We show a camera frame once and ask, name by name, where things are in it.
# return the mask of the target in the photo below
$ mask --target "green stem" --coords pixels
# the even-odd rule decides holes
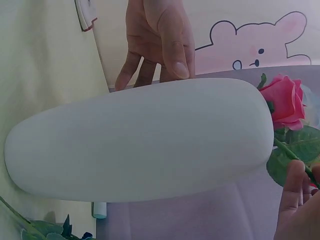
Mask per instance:
[[[1,196],[0,196],[0,202],[2,202],[12,213],[13,216],[15,218],[15,220],[17,222],[19,222],[20,224],[22,224],[27,231],[31,232],[31,233],[36,233],[37,235],[39,235],[43,240],[46,240],[47,238],[45,236],[42,235],[41,232],[39,232],[33,225],[32,223],[27,220],[26,218],[24,218],[20,213],[18,213],[13,207],[10,206],[9,203],[7,203]]]
[[[20,213],[18,213],[16,210],[14,210],[9,203],[7,203],[1,196],[0,196],[0,201],[18,218],[20,218],[24,224],[31,224],[31,222],[29,220],[27,220],[26,218],[24,218]]]
[[[293,151],[291,151],[289,148],[287,148],[286,145],[284,145],[281,141],[279,141],[277,138],[274,138],[274,144],[281,149],[282,151],[284,151],[286,153],[286,155],[291,159],[291,160],[301,160],[300,158],[297,157],[297,155],[295,155],[295,153]],[[313,175],[312,171],[310,170],[310,168],[304,164],[305,166],[305,172],[308,175],[308,177],[310,178],[311,182],[316,185],[316,187],[318,189],[320,189],[320,184],[317,183],[315,176]]]

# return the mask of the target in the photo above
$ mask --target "rose stem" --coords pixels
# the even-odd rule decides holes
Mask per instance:
[[[279,141],[277,138],[274,138],[274,144],[275,144],[279,149],[283,150],[290,159],[292,159],[292,160],[294,160],[294,159],[300,160],[300,158],[298,158],[298,157],[294,154],[293,151],[291,151],[289,148],[287,148],[287,146],[284,145],[284,144],[283,144],[281,141]],[[304,164],[304,169],[305,169],[305,170],[304,170],[305,173],[308,175],[308,177],[310,178],[311,182],[312,182],[314,185],[316,185],[316,187],[317,187],[318,189],[320,189],[320,184],[317,183],[315,176],[313,175],[312,171],[310,170],[310,168],[309,168],[306,164]]]

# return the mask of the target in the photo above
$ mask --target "cartoon drawing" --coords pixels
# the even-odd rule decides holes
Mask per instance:
[[[211,44],[195,51],[196,74],[310,65],[307,55],[288,56],[287,51],[287,44],[297,40],[306,25],[306,16],[298,11],[288,13],[275,24],[248,23],[236,28],[230,21],[219,21],[211,28]]]

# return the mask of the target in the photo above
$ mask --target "artificial rose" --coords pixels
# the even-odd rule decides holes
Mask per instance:
[[[301,121],[305,119],[305,110],[300,79],[291,80],[288,76],[278,75],[260,92],[267,102],[273,103],[271,116],[275,129],[288,127],[299,130],[304,127]]]

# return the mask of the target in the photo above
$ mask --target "green plant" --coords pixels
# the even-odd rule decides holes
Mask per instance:
[[[73,235],[69,214],[62,226],[46,221],[29,221],[13,209],[1,196],[0,202],[10,210],[14,220],[22,226],[22,240],[95,240],[89,232],[86,232],[82,238]]]

